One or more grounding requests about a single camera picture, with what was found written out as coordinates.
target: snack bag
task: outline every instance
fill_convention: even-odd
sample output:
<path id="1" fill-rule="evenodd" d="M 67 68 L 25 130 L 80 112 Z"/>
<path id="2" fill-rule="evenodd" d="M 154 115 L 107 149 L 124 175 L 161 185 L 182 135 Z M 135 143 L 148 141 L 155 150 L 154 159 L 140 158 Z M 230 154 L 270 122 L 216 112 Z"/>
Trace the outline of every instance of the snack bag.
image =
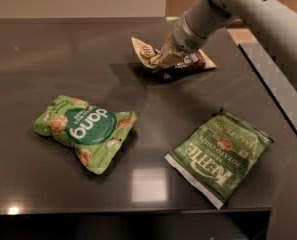
<path id="1" fill-rule="evenodd" d="M 61 95 L 35 121 L 34 131 L 74 148 L 88 170 L 101 174 L 136 119 L 134 112 L 113 113 L 86 101 Z"/>
<path id="2" fill-rule="evenodd" d="M 169 46 L 170 37 L 164 46 Z M 174 47 L 160 50 L 155 49 L 139 39 L 132 38 L 134 50 L 146 70 L 155 78 L 163 82 L 175 80 L 180 77 L 216 68 L 213 61 L 201 50 L 193 54 L 185 54 Z"/>
<path id="3" fill-rule="evenodd" d="M 165 159 L 220 209 L 271 143 L 267 134 L 221 108 Z"/>

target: green chip bag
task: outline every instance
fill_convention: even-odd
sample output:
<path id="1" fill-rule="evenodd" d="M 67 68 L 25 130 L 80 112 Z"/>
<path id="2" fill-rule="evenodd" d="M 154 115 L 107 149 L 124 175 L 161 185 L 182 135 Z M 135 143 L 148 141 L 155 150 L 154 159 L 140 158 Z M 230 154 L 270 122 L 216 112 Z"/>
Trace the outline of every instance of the green chip bag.
<path id="1" fill-rule="evenodd" d="M 165 159 L 220 209 L 271 143 L 267 134 L 221 108 Z"/>
<path id="2" fill-rule="evenodd" d="M 34 131 L 73 147 L 88 170 L 101 174 L 136 119 L 134 112 L 113 113 L 86 101 L 61 95 L 36 120 Z"/>

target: black table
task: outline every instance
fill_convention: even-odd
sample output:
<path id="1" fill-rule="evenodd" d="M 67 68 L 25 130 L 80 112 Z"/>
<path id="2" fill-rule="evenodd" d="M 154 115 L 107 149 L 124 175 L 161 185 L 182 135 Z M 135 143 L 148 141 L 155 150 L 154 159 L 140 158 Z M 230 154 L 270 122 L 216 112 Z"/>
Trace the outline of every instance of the black table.
<path id="1" fill-rule="evenodd" d="M 203 50 L 217 69 L 171 83 L 139 64 L 131 37 L 160 48 L 163 18 L 0 20 L 0 214 L 213 212 L 164 159 L 220 106 L 269 133 L 267 149 L 221 211 L 269 210 L 297 136 L 226 30 Z M 108 170 L 33 132 L 58 95 L 138 115 Z"/>

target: dark green oval logo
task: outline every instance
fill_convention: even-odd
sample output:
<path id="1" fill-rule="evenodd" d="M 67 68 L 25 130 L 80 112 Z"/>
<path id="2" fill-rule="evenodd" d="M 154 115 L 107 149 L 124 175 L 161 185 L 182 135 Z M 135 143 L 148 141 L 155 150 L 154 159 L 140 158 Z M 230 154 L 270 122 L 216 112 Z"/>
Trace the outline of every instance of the dark green oval logo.
<path id="1" fill-rule="evenodd" d="M 96 145 L 106 141 L 117 124 L 116 115 L 102 108 L 69 109 L 65 117 L 68 119 L 66 134 L 82 145 Z"/>

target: table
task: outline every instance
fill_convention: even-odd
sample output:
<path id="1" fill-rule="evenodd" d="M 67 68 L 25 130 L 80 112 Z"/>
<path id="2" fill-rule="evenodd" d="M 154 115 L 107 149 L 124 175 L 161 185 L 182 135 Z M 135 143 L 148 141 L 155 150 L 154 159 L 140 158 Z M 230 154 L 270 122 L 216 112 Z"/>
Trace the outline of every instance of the table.
<path id="1" fill-rule="evenodd" d="M 221 106 L 275 139 L 221 211 L 269 210 L 297 136 L 225 29 L 203 48 L 217 69 L 167 84 L 139 64 L 131 37 L 160 48 L 164 18 L 0 20 L 0 215 L 215 212 L 164 159 Z M 138 115 L 100 176 L 33 132 L 54 98 Z"/>

